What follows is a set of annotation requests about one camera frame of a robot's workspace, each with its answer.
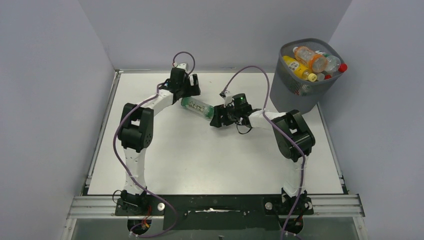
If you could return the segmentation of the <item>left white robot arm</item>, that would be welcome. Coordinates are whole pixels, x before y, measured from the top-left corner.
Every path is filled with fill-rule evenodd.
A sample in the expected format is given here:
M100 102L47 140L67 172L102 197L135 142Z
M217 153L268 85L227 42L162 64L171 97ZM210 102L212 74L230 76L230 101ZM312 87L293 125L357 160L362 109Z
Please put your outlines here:
M113 141L120 141L125 159L119 158L126 176L120 194L125 204L147 208L147 184L145 181L145 156L153 141L154 117L181 98L200 95L197 75L187 71L187 64L180 63L170 71L170 76L156 86L154 95L142 102L126 103Z

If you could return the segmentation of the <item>red label bottle red cap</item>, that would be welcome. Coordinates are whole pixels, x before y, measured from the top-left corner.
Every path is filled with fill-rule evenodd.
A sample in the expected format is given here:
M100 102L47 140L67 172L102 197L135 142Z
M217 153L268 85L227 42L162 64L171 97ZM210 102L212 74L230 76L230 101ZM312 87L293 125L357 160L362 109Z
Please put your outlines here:
M339 74L344 73L345 71L347 71L348 69L348 65L346 63L341 63L340 66L337 69L331 69L330 71L325 71L324 72L324 79L328 80L331 79Z

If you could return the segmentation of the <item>green label tea bottle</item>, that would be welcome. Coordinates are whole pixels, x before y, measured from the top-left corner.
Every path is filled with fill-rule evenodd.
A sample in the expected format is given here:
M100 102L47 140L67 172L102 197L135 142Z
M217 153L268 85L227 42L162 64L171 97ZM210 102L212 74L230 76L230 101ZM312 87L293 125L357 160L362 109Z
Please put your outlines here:
M184 97L181 99L181 106L204 117L205 119L211 120L214 116L214 107L200 101L194 97Z

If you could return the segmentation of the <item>yellow juice bottle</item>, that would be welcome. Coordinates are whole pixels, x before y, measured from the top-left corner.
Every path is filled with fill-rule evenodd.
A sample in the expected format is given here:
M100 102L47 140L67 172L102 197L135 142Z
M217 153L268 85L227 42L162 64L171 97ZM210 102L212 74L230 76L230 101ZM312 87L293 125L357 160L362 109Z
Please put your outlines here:
M318 79L318 76L313 73L311 69L309 69L296 59L287 55L284 55L282 59L296 77L309 82L315 82Z

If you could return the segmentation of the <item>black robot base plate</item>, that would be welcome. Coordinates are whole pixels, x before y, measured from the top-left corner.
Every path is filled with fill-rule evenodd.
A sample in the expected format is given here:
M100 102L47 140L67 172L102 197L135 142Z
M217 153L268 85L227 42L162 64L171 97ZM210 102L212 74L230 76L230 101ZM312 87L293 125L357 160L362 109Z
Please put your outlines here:
M128 217L127 228L146 235L154 218L163 221L164 232L183 230L277 231L284 228L298 234L304 216L313 215L312 199L304 191L299 197L280 194L160 195L122 190L112 197L115 215Z

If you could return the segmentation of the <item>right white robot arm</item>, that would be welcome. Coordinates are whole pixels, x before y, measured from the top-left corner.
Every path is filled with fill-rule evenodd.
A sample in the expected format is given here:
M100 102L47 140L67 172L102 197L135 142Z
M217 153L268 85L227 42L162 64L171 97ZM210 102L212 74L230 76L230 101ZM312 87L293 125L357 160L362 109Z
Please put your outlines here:
M221 92L223 104L214 106L210 126L221 128L236 125L273 132L279 152L287 159L288 176L284 178L282 191L287 196L281 199L282 209L289 214L301 207L298 197L305 190L305 166L307 156L316 143L309 126L298 110L271 112L253 108L244 93Z

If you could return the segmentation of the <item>clear bottle green label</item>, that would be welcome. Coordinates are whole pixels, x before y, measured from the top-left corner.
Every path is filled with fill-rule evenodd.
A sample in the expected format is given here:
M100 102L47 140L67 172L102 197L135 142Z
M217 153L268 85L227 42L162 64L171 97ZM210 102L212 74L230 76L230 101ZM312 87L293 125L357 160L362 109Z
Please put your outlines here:
M332 74L339 71L342 61L337 56L331 55L327 52L320 51L320 50L316 50L315 52L326 58L327 65L326 65L325 71L327 73Z

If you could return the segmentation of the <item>orange drink bottle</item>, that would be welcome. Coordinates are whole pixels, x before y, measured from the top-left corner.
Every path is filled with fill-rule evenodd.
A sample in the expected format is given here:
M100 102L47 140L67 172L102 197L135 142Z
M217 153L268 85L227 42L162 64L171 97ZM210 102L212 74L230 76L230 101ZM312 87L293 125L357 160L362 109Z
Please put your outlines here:
M306 46L296 46L292 51L298 62L302 63L315 73L323 72L328 65L326 57L314 52Z

